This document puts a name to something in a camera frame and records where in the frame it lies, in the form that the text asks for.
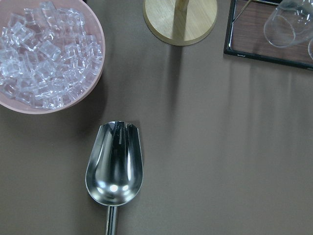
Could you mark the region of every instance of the wooden base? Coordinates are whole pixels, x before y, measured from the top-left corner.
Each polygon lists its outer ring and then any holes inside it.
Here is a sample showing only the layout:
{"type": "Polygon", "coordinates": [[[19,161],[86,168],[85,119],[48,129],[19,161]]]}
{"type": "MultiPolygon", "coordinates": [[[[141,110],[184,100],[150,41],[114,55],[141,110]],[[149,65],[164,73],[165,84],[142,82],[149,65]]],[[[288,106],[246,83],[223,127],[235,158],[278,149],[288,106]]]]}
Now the wooden base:
{"type": "Polygon", "coordinates": [[[190,0],[187,11],[175,8],[175,0],[145,0],[143,16],[151,32],[162,41],[187,46],[204,39],[217,16],[216,0],[190,0]]]}

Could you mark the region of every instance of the bowl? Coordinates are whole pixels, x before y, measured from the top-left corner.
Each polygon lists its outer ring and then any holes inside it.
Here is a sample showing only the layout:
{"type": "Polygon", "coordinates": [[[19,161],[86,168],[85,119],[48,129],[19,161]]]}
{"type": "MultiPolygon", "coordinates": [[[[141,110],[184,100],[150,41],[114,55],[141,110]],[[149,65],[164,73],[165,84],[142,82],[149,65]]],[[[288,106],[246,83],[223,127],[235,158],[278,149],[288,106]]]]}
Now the bowl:
{"type": "MultiPolygon", "coordinates": [[[[100,70],[97,75],[95,75],[91,86],[86,89],[76,100],[71,103],[64,105],[63,107],[56,109],[36,109],[24,104],[15,99],[7,98],[3,93],[0,93],[0,104],[11,110],[25,113],[25,114],[47,114],[60,111],[71,107],[81,100],[83,100],[96,86],[100,79],[100,76],[104,67],[104,57],[105,57],[105,38],[103,34],[102,26],[96,17],[95,13],[90,9],[90,7],[82,0],[50,0],[53,2],[56,8],[74,8],[84,14],[86,24],[85,31],[87,35],[95,35],[97,38],[97,43],[101,45],[102,49],[102,61],[100,65],[100,70]]],[[[2,33],[2,27],[7,27],[8,21],[11,17],[11,13],[24,15],[25,8],[38,8],[39,4],[43,2],[42,0],[0,0],[0,34],[2,33]]]]}

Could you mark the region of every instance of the wooden disc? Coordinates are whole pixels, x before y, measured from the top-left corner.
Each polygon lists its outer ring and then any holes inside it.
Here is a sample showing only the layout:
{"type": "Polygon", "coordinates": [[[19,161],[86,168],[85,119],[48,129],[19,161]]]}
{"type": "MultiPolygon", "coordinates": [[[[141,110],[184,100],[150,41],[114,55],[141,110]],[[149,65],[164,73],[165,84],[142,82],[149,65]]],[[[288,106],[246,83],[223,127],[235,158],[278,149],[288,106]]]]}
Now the wooden disc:
{"type": "Polygon", "coordinates": [[[162,41],[187,46],[204,39],[217,17],[216,0],[190,0],[187,11],[175,9],[176,0],[145,0],[143,16],[151,32],[162,41]]]}

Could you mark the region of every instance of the brown tray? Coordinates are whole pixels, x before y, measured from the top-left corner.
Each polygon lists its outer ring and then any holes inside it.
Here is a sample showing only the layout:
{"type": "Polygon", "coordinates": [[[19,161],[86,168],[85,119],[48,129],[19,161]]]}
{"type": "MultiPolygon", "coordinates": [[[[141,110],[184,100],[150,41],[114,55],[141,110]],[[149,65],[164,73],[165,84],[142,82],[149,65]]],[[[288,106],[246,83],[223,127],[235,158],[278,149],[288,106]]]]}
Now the brown tray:
{"type": "Polygon", "coordinates": [[[308,54],[309,42],[278,48],[265,39],[264,24],[280,2],[231,0],[224,53],[313,70],[313,60],[308,54]]]}

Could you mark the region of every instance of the metal scoop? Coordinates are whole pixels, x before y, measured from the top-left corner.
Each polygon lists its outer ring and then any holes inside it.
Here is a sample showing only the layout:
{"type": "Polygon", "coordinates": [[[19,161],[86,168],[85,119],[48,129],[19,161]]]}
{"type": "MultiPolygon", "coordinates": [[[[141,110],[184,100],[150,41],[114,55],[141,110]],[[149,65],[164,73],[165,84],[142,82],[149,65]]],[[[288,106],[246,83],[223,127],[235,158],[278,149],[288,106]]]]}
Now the metal scoop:
{"type": "Polygon", "coordinates": [[[117,207],[131,201],[142,184],[138,128],[123,121],[100,126],[86,171],[86,187],[98,203],[109,206],[106,235],[116,231],[117,207]]]}

